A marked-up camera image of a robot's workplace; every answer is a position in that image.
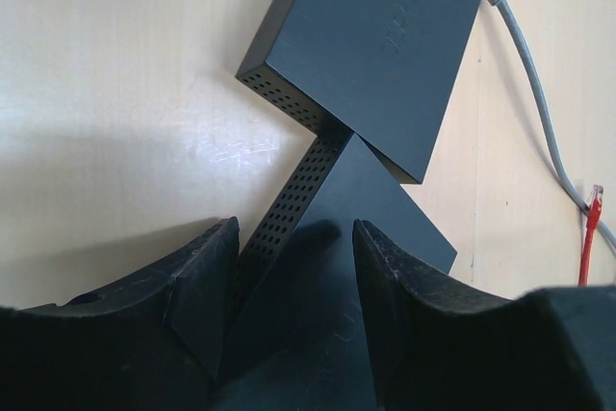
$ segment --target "device label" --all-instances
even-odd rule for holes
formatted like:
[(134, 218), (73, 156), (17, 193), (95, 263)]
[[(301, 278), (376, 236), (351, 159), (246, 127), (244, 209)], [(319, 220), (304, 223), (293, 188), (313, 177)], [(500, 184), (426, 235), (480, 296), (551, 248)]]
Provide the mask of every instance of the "device label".
[(406, 37), (417, 19), (417, 5), (419, 0), (399, 0), (394, 5), (394, 16), (391, 19), (385, 41), (381, 51), (386, 55), (400, 58), (404, 49)]

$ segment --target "cable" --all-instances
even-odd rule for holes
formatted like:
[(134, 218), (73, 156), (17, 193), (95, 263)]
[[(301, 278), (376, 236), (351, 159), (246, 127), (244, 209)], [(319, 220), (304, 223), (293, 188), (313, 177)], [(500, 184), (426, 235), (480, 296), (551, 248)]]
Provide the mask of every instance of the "cable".
[(577, 284), (586, 286), (588, 284), (588, 272), (590, 270), (590, 251), (593, 246), (595, 230), (599, 224), (599, 218), (603, 209), (603, 187), (595, 185), (593, 195), (590, 199), (590, 213), (586, 221), (586, 237), (584, 238), (584, 248), (581, 252), (581, 262), (579, 264), (579, 278)]
[[(579, 209), (586, 216), (588, 216), (590, 209), (574, 187), (573, 183), (571, 183), (571, 180), (565, 171), (565, 167), (562, 164), (562, 160), (560, 159), (560, 151), (558, 151), (558, 144), (556, 143), (556, 136), (552, 126), (552, 120), (550, 119), (550, 111), (548, 109), (546, 95), (543, 92), (543, 87), (541, 86), (541, 81), (539, 80), (539, 74), (537, 73), (537, 68), (535, 67), (532, 56), (530, 55), (530, 49), (528, 48), (524, 34), (522, 33), (513, 12), (511, 12), (511, 8), (509, 7), (507, 0), (488, 1), (492, 6), (496, 6), (499, 9), (500, 15), (502, 16), (511, 37), (513, 38), (513, 42), (515, 43), (518, 53), (520, 54), (520, 58), (522, 59), (522, 63), (524, 64), (526, 74), (528, 75), (528, 80), (530, 81), (530, 87), (532, 88), (532, 94), (534, 95), (535, 102), (537, 103), (537, 111), (541, 117), (541, 125), (543, 126), (546, 141), (548, 142), (548, 150), (550, 151), (550, 157), (552, 158), (552, 163), (554, 165), (554, 169), (556, 170), (556, 175), (558, 176), (560, 186), (573, 199)], [(616, 251), (616, 236), (614, 236), (614, 233), (612, 233), (612, 231), (602, 221), (599, 222), (597, 229), (605, 240), (611, 244), (612, 251)]]

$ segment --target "wooden surface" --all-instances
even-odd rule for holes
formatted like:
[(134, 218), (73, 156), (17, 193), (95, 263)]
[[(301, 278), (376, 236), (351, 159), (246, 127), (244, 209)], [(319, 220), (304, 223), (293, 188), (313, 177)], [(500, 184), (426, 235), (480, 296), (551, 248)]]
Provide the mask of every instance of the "wooden surface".
[[(213, 218), (243, 240), (313, 136), (235, 82), (271, 0), (0, 0), (0, 303), (75, 295)], [(510, 0), (566, 168), (616, 227), (613, 0)], [(505, 296), (577, 280), (582, 221), (554, 183), (526, 76), (481, 6), (425, 183), (407, 191)], [(591, 281), (614, 279), (600, 238)]]

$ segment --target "black plastic box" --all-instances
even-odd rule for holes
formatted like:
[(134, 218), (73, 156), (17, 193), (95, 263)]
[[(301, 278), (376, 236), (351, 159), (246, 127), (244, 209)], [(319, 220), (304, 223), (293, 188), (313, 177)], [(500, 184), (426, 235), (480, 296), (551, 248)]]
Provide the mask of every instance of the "black plastic box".
[(238, 78), (318, 135), (347, 126), (421, 183), (479, 1), (274, 0)]
[(318, 137), (238, 258), (216, 411), (377, 411), (356, 218), (448, 272), (455, 250), (355, 134)]

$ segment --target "perforated side panel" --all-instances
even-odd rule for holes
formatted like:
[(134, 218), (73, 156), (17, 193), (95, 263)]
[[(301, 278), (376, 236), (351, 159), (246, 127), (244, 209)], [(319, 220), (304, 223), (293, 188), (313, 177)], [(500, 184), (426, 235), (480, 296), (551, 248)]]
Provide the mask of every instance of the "perforated side panel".
[(317, 135), (336, 132), (343, 128), (332, 115), (265, 66), (249, 71), (239, 76), (239, 79), (287, 116)]
[(232, 318), (286, 245), (347, 141), (341, 134), (317, 138), (266, 213), (238, 259)]

